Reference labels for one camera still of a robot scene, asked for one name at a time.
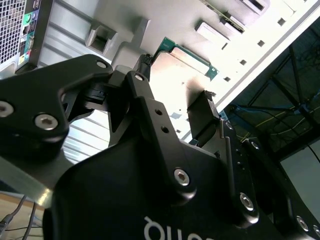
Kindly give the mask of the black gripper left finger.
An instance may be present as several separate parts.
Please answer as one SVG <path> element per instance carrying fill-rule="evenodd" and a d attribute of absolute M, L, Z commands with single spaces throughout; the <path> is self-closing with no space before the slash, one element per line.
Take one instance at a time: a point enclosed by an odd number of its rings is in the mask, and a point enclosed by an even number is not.
<path fill-rule="evenodd" d="M 73 121 L 108 112 L 111 146 L 72 165 L 63 143 Z M 0 82 L 0 179 L 46 208 L 146 195 L 171 205 L 197 192 L 168 113 L 139 71 L 88 54 Z"/>

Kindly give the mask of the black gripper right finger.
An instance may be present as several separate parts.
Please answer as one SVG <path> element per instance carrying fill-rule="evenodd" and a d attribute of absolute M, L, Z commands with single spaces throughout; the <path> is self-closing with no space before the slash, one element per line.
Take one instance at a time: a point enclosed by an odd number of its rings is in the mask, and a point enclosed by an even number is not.
<path fill-rule="evenodd" d="M 237 138 L 220 118 L 210 91 L 187 100 L 191 143 L 215 155 L 237 222 L 244 227 L 267 217 L 286 240 L 317 240 L 320 224 L 307 208 L 283 168 L 256 142 Z"/>

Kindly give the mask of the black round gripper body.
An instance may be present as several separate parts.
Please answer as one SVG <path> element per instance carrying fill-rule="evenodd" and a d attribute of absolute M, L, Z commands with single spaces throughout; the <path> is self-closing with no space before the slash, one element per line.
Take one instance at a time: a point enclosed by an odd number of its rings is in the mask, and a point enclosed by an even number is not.
<path fill-rule="evenodd" d="M 234 225 L 222 165 L 209 152 L 182 144 L 197 192 L 184 205 L 160 190 L 153 154 L 138 139 L 110 147 L 71 167 L 43 215 L 46 240 L 280 240 L 261 214 Z"/>

